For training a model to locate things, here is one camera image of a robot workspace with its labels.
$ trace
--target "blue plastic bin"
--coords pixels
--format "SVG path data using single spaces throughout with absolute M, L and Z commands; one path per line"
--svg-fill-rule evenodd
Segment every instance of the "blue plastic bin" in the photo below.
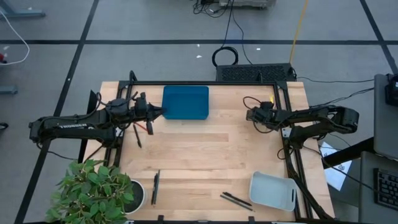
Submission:
M 207 86 L 165 86 L 162 107 L 166 119 L 207 119 L 209 88 Z

